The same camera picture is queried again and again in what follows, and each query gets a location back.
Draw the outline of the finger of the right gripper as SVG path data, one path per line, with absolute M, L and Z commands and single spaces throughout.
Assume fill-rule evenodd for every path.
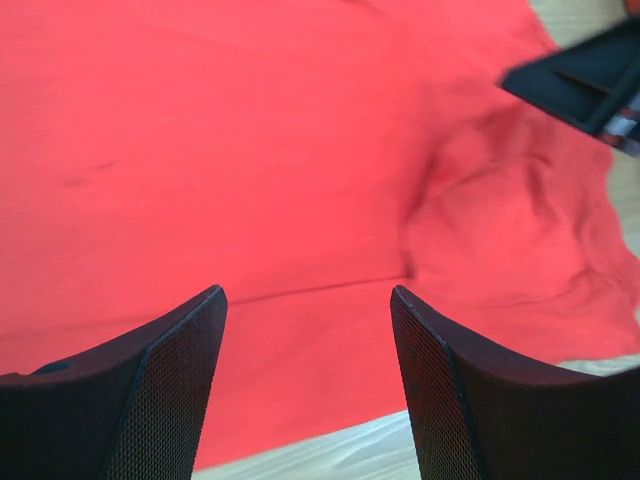
M 599 135 L 639 93 L 639 19 L 506 71 L 499 86 L 564 123 Z

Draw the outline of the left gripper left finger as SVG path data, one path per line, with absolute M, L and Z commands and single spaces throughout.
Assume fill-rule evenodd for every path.
M 227 308 L 214 285 L 94 348 L 2 375 L 2 478 L 191 478 Z

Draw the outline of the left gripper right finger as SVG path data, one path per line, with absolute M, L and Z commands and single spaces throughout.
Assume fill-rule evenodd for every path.
M 507 349 L 408 289 L 390 309 L 425 479 L 635 479 L 639 372 L 580 373 Z

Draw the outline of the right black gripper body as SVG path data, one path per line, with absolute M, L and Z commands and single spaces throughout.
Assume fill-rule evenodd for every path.
M 609 119 L 599 139 L 631 157 L 639 157 L 639 93 Z

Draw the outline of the bright red t shirt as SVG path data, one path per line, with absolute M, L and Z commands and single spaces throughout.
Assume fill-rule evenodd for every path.
M 230 303 L 196 464 L 405 408 L 403 284 L 557 364 L 639 350 L 610 150 L 502 91 L 526 1 L 5 1 L 1 369 L 205 288 Z

